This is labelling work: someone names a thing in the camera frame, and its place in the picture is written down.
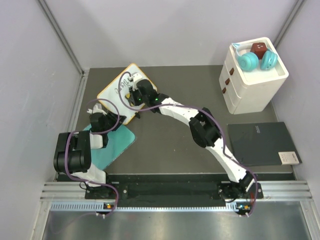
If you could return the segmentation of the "yellow framed whiteboard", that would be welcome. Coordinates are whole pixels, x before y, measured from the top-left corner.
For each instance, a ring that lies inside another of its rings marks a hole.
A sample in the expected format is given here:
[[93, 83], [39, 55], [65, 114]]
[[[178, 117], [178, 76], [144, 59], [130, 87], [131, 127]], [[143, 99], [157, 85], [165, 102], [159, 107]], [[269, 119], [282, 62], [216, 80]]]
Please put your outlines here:
[[143, 76], [144, 79], [147, 79], [151, 82], [153, 88], [157, 91], [156, 85], [147, 77], [147, 75], [135, 64], [131, 63], [125, 70], [123, 70], [114, 80], [111, 81], [98, 95], [98, 99], [107, 99], [111, 101], [118, 109], [119, 114], [121, 116], [125, 116], [125, 120], [123, 122], [123, 125], [127, 125], [134, 117], [137, 110], [142, 109], [145, 104], [141, 104], [139, 106], [131, 106], [135, 109], [131, 110], [124, 106], [124, 104], [121, 102], [119, 94], [122, 97], [122, 100], [125, 102], [126, 105], [130, 105], [128, 100], [126, 99], [125, 95], [129, 93], [129, 88], [131, 87], [131, 83], [129, 82], [129, 74], [125, 74], [122, 78], [122, 74], [124, 72], [129, 72], [131, 75], [135, 73], [139, 73]]

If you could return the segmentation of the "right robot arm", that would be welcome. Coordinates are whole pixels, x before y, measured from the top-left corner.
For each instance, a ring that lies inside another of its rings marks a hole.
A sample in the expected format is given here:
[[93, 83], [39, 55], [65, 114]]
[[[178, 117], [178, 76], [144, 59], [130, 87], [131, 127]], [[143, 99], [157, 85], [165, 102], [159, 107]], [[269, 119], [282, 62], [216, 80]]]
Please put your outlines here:
[[255, 175], [242, 166], [226, 146], [224, 133], [207, 108], [196, 108], [183, 105], [171, 97], [158, 93], [146, 78], [130, 77], [132, 86], [125, 96], [130, 106], [145, 104], [154, 113], [174, 118], [186, 124], [194, 142], [208, 150], [220, 163], [230, 180], [229, 188], [233, 198], [245, 198], [257, 187]]

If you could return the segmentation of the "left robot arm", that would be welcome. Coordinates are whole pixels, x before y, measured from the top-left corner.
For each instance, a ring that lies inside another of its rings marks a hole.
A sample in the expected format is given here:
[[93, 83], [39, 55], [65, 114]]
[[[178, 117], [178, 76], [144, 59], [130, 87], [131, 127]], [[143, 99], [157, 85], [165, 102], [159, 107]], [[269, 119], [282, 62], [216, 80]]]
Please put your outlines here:
[[53, 158], [57, 173], [96, 187], [102, 198], [109, 198], [114, 191], [107, 182], [107, 174], [92, 163], [91, 150], [105, 149], [108, 133], [122, 124], [122, 117], [110, 111], [88, 109], [90, 127], [79, 132], [64, 132], [58, 135]]

